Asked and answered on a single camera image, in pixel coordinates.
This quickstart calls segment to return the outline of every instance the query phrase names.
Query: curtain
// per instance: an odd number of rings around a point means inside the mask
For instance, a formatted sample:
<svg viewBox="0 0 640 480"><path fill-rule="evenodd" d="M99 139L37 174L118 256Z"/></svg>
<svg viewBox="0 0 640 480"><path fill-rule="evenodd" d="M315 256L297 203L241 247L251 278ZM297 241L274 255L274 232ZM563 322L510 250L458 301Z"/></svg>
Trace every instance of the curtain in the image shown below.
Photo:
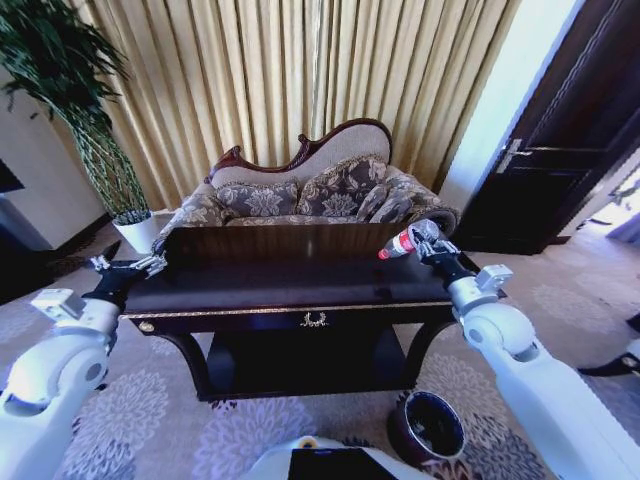
<svg viewBox="0 0 640 480"><path fill-rule="evenodd" d="M153 209L220 155L286 164L351 118L436 188L519 0L71 0L127 57L106 107Z"/></svg>

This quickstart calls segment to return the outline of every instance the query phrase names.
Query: table top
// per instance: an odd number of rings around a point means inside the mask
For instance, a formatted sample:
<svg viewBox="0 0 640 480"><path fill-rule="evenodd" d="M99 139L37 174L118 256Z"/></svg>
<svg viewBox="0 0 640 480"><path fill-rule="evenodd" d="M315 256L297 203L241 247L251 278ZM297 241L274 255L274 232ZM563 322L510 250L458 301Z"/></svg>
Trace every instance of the table top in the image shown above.
<svg viewBox="0 0 640 480"><path fill-rule="evenodd" d="M169 267L133 287L125 313L449 301L415 255L379 260L405 224L176 229Z"/></svg>

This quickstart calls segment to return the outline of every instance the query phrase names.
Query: carved wooden backrest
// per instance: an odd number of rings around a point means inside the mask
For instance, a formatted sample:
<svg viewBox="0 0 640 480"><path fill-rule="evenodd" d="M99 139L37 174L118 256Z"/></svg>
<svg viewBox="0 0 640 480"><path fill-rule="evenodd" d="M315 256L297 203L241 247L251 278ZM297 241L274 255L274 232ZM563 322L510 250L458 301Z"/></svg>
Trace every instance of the carved wooden backrest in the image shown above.
<svg viewBox="0 0 640 480"><path fill-rule="evenodd" d="M300 150L287 165L265 168L247 162L240 147L228 150L213 167L205 182L213 187L232 182L269 185L290 178L297 178L301 185L326 168L346 158L364 154L376 154L389 163L391 159L391 134L377 120L359 118L350 120L331 130L320 140L298 136Z"/></svg>

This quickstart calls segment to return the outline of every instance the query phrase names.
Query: sofa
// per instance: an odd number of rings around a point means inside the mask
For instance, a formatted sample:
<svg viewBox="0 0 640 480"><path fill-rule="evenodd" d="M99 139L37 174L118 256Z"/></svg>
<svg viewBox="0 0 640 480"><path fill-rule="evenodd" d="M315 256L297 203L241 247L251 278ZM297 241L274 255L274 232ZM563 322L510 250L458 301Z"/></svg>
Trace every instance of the sofa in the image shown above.
<svg viewBox="0 0 640 480"><path fill-rule="evenodd" d="M227 151L175 212L154 242L160 254L174 228L413 222L429 218L445 235L459 212L415 177L389 165L392 142L379 121L343 123L301 145L287 165L247 162L240 147Z"/></svg>

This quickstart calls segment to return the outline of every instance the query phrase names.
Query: gold trim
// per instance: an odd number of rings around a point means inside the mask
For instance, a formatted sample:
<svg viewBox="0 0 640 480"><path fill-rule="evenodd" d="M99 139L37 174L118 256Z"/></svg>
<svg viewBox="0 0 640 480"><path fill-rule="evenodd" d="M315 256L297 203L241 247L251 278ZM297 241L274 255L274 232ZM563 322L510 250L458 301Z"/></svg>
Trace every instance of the gold trim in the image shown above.
<svg viewBox="0 0 640 480"><path fill-rule="evenodd" d="M247 313L288 313L288 312L318 312L321 310L366 310L380 308L414 308L450 306L451 302L417 302L417 303L393 303L387 305L332 305L328 307L272 307L272 308L248 308L244 310L209 310L198 312L162 312L162 313L128 313L121 315L123 319L139 320L144 318L165 317L207 317L211 315L239 315Z"/></svg>

